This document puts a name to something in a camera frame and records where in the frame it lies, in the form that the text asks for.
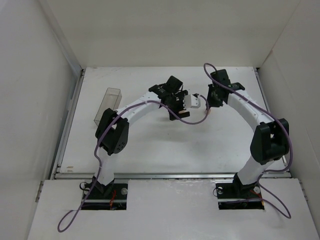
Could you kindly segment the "light wood cylinder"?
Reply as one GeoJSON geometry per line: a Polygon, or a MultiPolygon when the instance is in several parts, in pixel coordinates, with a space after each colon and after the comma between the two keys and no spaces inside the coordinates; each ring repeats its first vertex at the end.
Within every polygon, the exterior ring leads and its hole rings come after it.
{"type": "Polygon", "coordinates": [[[210,108],[205,110],[205,114],[206,115],[209,115],[210,113],[211,113],[211,109],[210,108]]]}

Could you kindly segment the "light long wood block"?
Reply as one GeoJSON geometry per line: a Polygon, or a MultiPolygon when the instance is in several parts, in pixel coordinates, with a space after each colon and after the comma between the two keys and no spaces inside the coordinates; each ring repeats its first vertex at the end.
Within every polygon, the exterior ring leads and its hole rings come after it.
{"type": "Polygon", "coordinates": [[[184,115],[190,115],[190,112],[189,111],[179,111],[178,114],[184,116],[184,115]]]}

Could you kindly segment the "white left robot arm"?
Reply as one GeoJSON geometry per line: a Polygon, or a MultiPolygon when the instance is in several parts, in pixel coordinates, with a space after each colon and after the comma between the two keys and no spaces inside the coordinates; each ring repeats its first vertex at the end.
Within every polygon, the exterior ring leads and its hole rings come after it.
{"type": "Polygon", "coordinates": [[[94,188],[102,195],[108,195],[113,188],[114,167],[110,160],[103,156],[120,153],[128,143],[129,127],[146,114],[165,105],[169,108],[169,120],[187,118],[190,113],[184,106],[184,98],[188,95],[183,90],[183,82],[170,76],[167,82],[156,84],[148,89],[139,99],[131,104],[112,110],[106,109],[95,132],[99,142],[98,156],[101,160],[100,174],[95,174],[92,182],[94,188]]]}

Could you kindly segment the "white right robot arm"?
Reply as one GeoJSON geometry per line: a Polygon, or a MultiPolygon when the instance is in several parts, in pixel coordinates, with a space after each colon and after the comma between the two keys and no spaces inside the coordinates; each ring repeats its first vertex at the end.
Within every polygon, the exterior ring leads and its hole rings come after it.
{"type": "Polygon", "coordinates": [[[212,84],[208,86],[207,101],[211,108],[224,104],[236,110],[253,130],[250,157],[231,183],[219,183],[221,199],[250,199],[258,180],[275,161],[290,150],[289,123],[284,118],[275,120],[262,109],[239,82],[231,83],[225,69],[210,73],[212,84]]]}

